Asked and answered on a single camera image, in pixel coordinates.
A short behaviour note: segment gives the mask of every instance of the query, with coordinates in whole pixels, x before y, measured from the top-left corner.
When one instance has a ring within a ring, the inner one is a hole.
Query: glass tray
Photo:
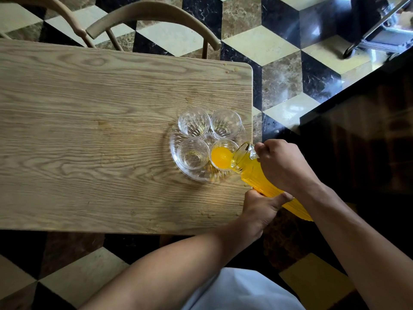
[[[183,167],[183,165],[178,160],[176,151],[178,150],[179,144],[183,142],[185,139],[188,139],[188,137],[179,131],[178,122],[176,122],[172,126],[171,135],[169,136],[169,150],[171,151],[173,161],[183,174],[196,181],[201,181],[204,183],[222,181],[223,179],[228,178],[233,174],[236,174],[234,171],[220,171],[217,168],[215,168],[210,161],[208,161],[208,163],[200,169],[190,170]],[[213,135],[211,128],[205,135],[201,137],[201,139],[208,144],[209,148],[211,148],[214,142],[218,140]],[[239,146],[242,145],[244,142],[248,141],[244,126],[241,127],[239,134],[231,140],[236,142],[236,144]]]

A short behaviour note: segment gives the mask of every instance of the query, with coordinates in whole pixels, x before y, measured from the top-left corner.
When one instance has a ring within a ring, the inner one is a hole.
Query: wood grain
[[[234,219],[237,176],[198,183],[168,138],[189,106],[251,139],[244,63],[0,39],[0,229],[197,234]]]

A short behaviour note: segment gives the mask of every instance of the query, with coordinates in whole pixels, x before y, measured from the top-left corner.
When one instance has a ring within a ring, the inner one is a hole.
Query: glass pitcher
[[[241,175],[241,179],[248,185],[255,188],[258,192],[267,197],[275,197],[283,191],[271,184],[261,169],[261,163],[257,161],[258,155],[254,150],[252,143],[243,143],[237,151],[235,151],[231,161],[231,168]],[[312,221],[311,216],[304,209],[302,204],[297,199],[283,205],[291,213],[294,213],[299,218]]]

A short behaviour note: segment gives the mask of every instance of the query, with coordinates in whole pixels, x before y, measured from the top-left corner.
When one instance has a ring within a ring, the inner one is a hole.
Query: curved chair back
[[[204,38],[203,59],[208,56],[208,43],[215,51],[221,47],[220,40],[195,17],[179,7],[158,1],[138,1],[125,5],[94,22],[86,29],[86,32],[92,39],[95,39],[102,32],[110,31],[111,27],[131,20],[158,20],[180,24],[192,29]],[[111,35],[109,37],[116,49],[122,50],[116,37],[111,37]]]
[[[0,3],[5,2],[36,5],[54,10],[67,21],[70,27],[72,27],[74,33],[80,38],[82,38],[88,47],[96,48],[92,41],[89,39],[89,36],[86,33],[86,31],[83,29],[76,17],[73,15],[72,11],[69,10],[69,8],[63,3],[61,3],[59,0],[0,0]]]

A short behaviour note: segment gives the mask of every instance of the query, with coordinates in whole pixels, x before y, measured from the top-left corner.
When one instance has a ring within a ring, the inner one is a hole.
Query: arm
[[[306,208],[369,308],[412,309],[413,261],[320,182],[295,144],[255,149],[267,179]]]
[[[235,255],[258,239],[291,195],[245,194],[242,214],[228,225],[162,247],[142,257],[81,310],[178,309]]]

